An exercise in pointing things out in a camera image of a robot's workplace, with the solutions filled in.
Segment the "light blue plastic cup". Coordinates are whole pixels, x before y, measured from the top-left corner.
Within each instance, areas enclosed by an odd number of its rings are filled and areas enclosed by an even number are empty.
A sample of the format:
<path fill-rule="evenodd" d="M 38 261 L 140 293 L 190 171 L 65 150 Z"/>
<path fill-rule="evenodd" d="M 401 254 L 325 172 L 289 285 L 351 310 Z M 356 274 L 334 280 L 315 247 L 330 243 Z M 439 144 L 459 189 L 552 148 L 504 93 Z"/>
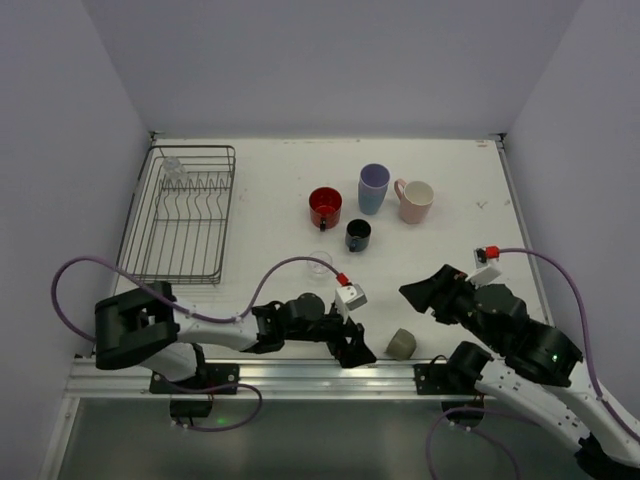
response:
<path fill-rule="evenodd" d="M 375 215 L 380 210 L 385 199 L 385 194 L 373 195 L 369 193 L 358 193 L 358 206 L 360 212 L 365 215 Z"/>

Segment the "lavender plastic cup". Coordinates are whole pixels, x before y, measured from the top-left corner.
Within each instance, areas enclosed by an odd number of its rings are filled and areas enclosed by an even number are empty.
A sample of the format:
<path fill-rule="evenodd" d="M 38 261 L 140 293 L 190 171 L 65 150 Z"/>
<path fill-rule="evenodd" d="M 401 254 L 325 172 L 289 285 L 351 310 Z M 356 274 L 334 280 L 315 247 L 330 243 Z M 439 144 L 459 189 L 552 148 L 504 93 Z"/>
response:
<path fill-rule="evenodd" d="M 390 178 L 390 171 L 384 165 L 365 165 L 359 174 L 358 195 L 383 198 L 388 190 Z"/>

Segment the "pink mug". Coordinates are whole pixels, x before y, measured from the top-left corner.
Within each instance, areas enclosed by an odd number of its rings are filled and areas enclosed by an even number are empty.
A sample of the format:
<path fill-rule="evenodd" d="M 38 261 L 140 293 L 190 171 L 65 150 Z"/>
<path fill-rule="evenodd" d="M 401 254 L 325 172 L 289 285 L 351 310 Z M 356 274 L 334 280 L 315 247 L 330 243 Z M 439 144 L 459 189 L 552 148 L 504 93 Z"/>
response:
<path fill-rule="evenodd" d="M 423 181 L 397 179 L 394 191 L 400 201 L 400 218 L 410 225 L 421 223 L 434 202 L 433 188 Z"/>

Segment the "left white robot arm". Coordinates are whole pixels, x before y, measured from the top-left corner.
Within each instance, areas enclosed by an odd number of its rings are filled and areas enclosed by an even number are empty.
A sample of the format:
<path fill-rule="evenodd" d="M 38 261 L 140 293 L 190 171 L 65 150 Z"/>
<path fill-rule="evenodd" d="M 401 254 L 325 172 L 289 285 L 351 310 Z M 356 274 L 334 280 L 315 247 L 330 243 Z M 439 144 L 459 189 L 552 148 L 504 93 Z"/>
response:
<path fill-rule="evenodd" d="M 170 283 L 147 284 L 95 306 L 98 369 L 141 366 L 186 388 L 206 385 L 204 345 L 250 354 L 281 350 L 288 341 L 323 343 L 344 369 L 373 364 L 377 358 L 364 340 L 364 327 L 349 316 L 349 302 L 363 305 L 357 286 L 341 287 L 332 305 L 313 293 L 287 302 L 254 306 L 249 316 L 229 323 L 175 308 Z"/>

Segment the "olive green mug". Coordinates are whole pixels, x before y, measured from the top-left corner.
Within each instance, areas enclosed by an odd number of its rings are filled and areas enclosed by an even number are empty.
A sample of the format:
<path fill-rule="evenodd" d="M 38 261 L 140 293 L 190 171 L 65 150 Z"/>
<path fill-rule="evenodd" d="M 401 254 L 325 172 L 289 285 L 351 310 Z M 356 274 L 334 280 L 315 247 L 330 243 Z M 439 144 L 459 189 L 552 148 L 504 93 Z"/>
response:
<path fill-rule="evenodd" d="M 415 336 L 404 328 L 399 328 L 387 344 L 385 353 L 396 361 L 409 360 L 417 349 Z"/>

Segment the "red mug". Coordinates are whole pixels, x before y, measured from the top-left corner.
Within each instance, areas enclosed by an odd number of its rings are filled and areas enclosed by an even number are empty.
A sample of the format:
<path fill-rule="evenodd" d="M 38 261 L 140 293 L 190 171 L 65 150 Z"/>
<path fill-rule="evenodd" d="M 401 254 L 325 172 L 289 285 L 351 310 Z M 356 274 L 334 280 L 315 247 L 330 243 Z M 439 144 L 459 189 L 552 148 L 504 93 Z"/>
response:
<path fill-rule="evenodd" d="M 343 199 L 331 187 L 319 187 L 309 195 L 309 214 L 312 224 L 321 232 L 336 227 L 340 221 Z"/>

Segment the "clear glass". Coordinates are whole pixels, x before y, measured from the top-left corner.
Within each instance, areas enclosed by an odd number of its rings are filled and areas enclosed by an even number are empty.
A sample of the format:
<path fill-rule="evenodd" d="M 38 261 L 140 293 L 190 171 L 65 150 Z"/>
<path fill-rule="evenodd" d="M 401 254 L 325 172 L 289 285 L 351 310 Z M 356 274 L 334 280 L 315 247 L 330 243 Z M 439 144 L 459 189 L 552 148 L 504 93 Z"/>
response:
<path fill-rule="evenodd" d="M 187 176 L 186 169 L 176 156 L 167 156 L 162 161 L 164 176 L 168 181 L 178 182 Z"/>
<path fill-rule="evenodd" d="M 330 277 L 333 274 L 333 258 L 326 251 L 314 251 L 309 254 L 306 261 L 308 276 L 313 280 Z"/>

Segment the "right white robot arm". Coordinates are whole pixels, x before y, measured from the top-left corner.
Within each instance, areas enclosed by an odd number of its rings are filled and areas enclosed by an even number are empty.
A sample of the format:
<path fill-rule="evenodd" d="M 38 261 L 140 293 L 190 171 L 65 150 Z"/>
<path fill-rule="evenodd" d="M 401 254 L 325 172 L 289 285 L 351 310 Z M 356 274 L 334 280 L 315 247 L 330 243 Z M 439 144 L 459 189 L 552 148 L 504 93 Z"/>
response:
<path fill-rule="evenodd" d="M 598 381 L 586 354 L 558 328 L 531 318 L 499 275 L 496 264 L 471 274 L 445 265 L 399 291 L 417 312 L 476 337 L 449 357 L 451 383 L 493 396 L 545 428 L 590 477 L 638 478 L 638 419 Z"/>

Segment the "dark blue mug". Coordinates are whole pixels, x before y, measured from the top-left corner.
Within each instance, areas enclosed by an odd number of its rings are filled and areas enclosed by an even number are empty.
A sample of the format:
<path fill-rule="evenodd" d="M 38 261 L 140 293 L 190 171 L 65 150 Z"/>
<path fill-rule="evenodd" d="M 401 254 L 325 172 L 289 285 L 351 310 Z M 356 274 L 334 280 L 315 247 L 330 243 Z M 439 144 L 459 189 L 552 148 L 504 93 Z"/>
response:
<path fill-rule="evenodd" d="M 364 219 L 351 220 L 346 226 L 345 245 L 351 253 L 367 249 L 371 238 L 371 225 Z"/>

